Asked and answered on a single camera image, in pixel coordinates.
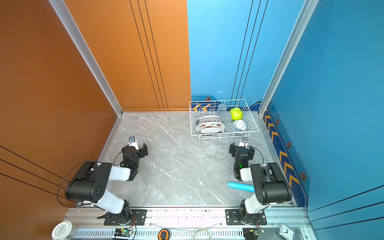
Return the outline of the watermelon pattern plate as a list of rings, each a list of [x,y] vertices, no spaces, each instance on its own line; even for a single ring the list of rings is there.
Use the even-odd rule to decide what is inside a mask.
[[[223,133],[226,126],[222,123],[206,123],[201,124],[196,127],[196,133],[202,135],[212,135],[212,134],[220,134]]]

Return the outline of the white wire dish rack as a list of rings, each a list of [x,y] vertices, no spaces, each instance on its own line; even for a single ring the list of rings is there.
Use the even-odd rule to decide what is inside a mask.
[[[259,131],[259,106],[248,105],[245,99],[191,101],[190,133],[200,140],[249,137]]]

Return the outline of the green red rimmed plate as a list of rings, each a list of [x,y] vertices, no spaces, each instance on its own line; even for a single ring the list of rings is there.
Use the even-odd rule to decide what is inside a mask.
[[[196,120],[197,126],[221,126],[224,119],[220,116],[203,116]]]

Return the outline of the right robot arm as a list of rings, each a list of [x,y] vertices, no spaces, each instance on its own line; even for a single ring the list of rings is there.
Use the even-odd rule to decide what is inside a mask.
[[[253,195],[242,200],[239,206],[240,221],[245,225],[258,223],[265,209],[289,202],[293,197],[292,189],[279,164],[249,164],[256,151],[252,146],[237,146],[234,143],[229,147],[229,153],[235,159],[235,179],[253,183]]]

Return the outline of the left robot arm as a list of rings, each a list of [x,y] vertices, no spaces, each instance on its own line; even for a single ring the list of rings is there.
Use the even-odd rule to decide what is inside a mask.
[[[87,202],[105,211],[98,217],[105,225],[133,225],[134,214],[127,200],[107,190],[109,181],[131,182],[139,172],[140,159],[148,155],[148,146],[139,148],[131,142],[122,148],[123,161],[119,165],[86,161],[79,168],[65,190],[66,198]]]

